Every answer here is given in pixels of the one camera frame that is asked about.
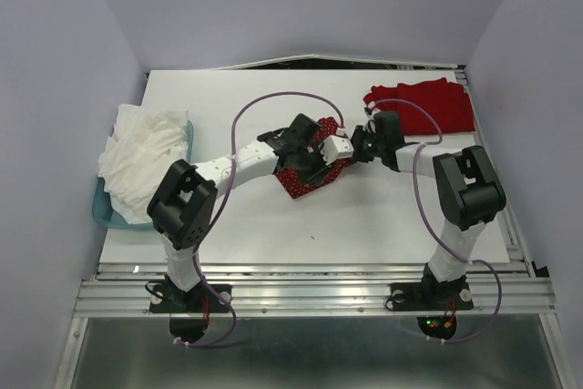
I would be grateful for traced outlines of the red polka dot skirt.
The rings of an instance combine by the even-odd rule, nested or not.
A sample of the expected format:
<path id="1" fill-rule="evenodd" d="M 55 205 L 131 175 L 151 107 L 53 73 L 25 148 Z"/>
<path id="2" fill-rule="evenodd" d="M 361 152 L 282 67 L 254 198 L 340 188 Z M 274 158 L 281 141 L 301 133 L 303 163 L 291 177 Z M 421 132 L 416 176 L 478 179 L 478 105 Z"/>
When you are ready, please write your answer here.
<path id="1" fill-rule="evenodd" d="M 314 152 L 323 141 L 335 135 L 339 129 L 338 122 L 333 117 L 320 118 L 317 121 L 320 129 L 308 143 Z M 330 185 L 337 180 L 344 169 L 355 163 L 353 159 L 337 159 L 331 165 L 326 165 L 323 159 L 301 159 L 294 167 L 277 170 L 276 179 L 280 182 L 287 194 L 296 200 L 323 186 Z"/>

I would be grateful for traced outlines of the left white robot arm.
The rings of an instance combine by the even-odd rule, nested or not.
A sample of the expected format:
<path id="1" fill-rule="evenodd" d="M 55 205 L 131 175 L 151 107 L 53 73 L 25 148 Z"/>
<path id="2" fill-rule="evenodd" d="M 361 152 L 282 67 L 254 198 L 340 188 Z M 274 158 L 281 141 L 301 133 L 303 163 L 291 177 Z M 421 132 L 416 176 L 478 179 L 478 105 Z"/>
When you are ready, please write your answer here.
<path id="1" fill-rule="evenodd" d="M 226 156 L 198 164 L 179 159 L 170 165 L 147 207 L 168 256 L 165 282 L 154 290 L 159 300 L 173 301 L 184 311 L 201 304 L 196 253 L 233 189 L 287 169 L 296 171 L 304 184 L 316 187 L 336 161 L 353 154 L 343 129 L 317 141 L 320 129 L 320 124 L 300 114 L 287 128 L 260 134 Z"/>

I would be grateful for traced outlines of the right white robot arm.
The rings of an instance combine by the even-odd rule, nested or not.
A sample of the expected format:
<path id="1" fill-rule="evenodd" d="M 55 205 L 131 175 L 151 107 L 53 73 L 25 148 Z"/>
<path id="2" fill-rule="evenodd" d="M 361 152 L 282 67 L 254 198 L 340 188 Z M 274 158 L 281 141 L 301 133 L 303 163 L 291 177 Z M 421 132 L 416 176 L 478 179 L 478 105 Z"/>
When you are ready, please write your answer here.
<path id="1" fill-rule="evenodd" d="M 422 221 L 437 242 L 427 263 L 433 276 L 419 285 L 422 302 L 439 307 L 452 296 L 449 282 L 461 279 L 477 238 L 486 225 L 506 207 L 506 193 L 484 147 L 443 148 L 442 137 L 429 143 L 407 142 L 394 111 L 374 114 L 365 125 L 355 127 L 351 137 L 353 159 L 381 160 L 395 172 L 413 176 L 414 195 Z M 436 233 L 421 202 L 420 176 L 435 180 L 444 226 Z"/>

